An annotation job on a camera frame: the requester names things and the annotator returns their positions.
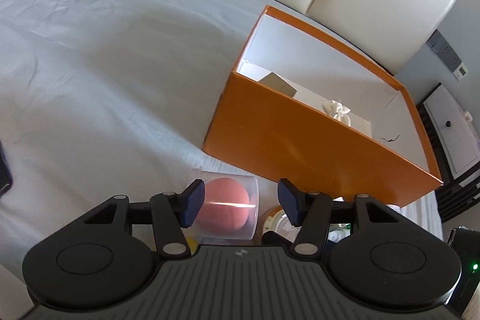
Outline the yellow bottle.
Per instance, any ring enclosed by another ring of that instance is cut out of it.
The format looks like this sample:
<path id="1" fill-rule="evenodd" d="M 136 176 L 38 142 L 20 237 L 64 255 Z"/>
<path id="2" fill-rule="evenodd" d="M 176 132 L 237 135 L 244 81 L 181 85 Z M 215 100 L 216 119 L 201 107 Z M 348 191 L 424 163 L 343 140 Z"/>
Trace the yellow bottle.
<path id="1" fill-rule="evenodd" d="M 191 251 L 191 254 L 194 255 L 198 249 L 198 246 L 199 246 L 199 243 L 198 241 L 196 241 L 195 238 L 193 238 L 192 236 L 187 236 L 186 237 L 186 242 L 190 248 L 190 251 Z"/>

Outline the round gold lidded jar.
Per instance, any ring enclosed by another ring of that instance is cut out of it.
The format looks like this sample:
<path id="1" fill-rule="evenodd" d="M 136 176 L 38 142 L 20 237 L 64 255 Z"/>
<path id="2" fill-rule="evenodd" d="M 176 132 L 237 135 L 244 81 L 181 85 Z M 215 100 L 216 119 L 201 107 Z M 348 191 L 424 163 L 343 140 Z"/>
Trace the round gold lidded jar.
<path id="1" fill-rule="evenodd" d="M 261 234 L 275 232 L 289 242 L 294 242 L 300 228 L 291 225 L 289 218 L 280 205 L 267 211 L 260 220 Z"/>

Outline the white ribbon gift box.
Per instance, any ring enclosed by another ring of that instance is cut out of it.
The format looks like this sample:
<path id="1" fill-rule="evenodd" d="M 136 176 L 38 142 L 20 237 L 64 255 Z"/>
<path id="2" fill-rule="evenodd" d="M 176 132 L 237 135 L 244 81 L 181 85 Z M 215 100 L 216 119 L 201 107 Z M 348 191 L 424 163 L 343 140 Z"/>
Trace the white ribbon gift box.
<path id="1" fill-rule="evenodd" d="M 336 119 L 346 126 L 352 127 L 368 137 L 373 136 L 371 123 L 355 115 L 350 108 L 344 106 L 341 102 L 335 100 L 324 101 L 321 106 L 324 113 L 329 115 L 329 117 Z"/>

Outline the small brown cardboard box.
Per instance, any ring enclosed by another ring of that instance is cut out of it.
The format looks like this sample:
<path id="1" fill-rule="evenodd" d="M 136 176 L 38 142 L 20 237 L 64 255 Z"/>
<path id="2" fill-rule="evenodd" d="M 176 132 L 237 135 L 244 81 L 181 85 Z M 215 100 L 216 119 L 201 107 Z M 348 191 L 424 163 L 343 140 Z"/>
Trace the small brown cardboard box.
<path id="1" fill-rule="evenodd" d="M 267 74 L 267 76 L 264 76 L 264 78 L 260 79 L 259 84 L 286 95 L 287 97 L 294 97 L 297 93 L 297 90 L 292 85 L 274 72 L 270 72 Z"/>

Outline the white bedside cabinet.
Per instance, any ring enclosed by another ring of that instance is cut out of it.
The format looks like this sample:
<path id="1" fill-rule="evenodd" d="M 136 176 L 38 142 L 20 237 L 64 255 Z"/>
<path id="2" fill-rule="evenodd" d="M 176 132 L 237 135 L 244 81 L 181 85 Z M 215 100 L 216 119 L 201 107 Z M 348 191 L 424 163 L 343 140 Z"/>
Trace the white bedside cabinet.
<path id="1" fill-rule="evenodd" d="M 479 163 L 479 136 L 470 121 L 470 113 L 463 110 L 442 85 L 422 102 L 445 153 L 454 179 Z"/>

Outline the orange cardboard box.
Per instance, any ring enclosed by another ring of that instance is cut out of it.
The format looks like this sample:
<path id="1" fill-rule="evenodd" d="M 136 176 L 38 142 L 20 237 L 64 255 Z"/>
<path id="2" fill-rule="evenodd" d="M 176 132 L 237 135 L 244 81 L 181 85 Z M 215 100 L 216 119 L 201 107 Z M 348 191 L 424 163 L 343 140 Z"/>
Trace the orange cardboard box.
<path id="1" fill-rule="evenodd" d="M 270 72 L 295 96 L 260 85 Z M 330 100 L 368 120 L 373 136 L 326 115 L 321 105 Z M 406 88 L 351 46 L 270 6 L 230 72 L 202 147 L 266 179 L 346 199 L 367 193 L 405 206 L 442 183 Z"/>

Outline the grey wall switch panel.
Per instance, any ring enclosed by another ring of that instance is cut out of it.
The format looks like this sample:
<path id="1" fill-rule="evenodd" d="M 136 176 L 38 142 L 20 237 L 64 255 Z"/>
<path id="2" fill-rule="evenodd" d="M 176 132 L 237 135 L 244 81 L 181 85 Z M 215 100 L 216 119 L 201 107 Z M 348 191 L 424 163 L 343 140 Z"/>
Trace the grey wall switch panel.
<path id="1" fill-rule="evenodd" d="M 429 40 L 429 46 L 457 80 L 462 80 L 468 69 L 439 30 L 435 30 Z"/>

